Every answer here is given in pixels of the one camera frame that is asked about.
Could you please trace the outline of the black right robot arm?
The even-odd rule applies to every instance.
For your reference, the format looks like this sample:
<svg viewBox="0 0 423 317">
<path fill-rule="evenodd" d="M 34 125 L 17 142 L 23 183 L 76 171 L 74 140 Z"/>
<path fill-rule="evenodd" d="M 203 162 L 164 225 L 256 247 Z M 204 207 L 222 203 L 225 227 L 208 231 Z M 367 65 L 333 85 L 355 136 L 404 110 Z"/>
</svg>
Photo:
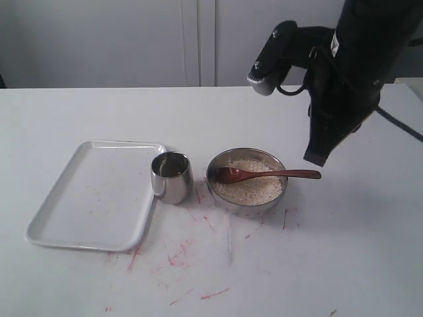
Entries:
<svg viewBox="0 0 423 317">
<path fill-rule="evenodd" d="M 331 38 L 313 48 L 305 76 L 311 97 L 306 161 L 324 166 L 378 109 L 389 72 L 421 22 L 421 1 L 344 3 Z"/>
</svg>

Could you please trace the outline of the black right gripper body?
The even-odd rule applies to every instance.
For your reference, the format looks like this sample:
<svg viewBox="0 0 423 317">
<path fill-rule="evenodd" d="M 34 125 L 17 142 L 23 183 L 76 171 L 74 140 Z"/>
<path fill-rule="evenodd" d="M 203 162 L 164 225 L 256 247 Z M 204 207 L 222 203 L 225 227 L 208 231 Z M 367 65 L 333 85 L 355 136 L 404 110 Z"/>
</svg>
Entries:
<svg viewBox="0 0 423 317">
<path fill-rule="evenodd" d="M 350 132 L 375 110 L 385 82 L 385 37 L 379 28 L 324 28 L 311 50 L 305 86 L 310 108 L 345 116 Z"/>
</svg>

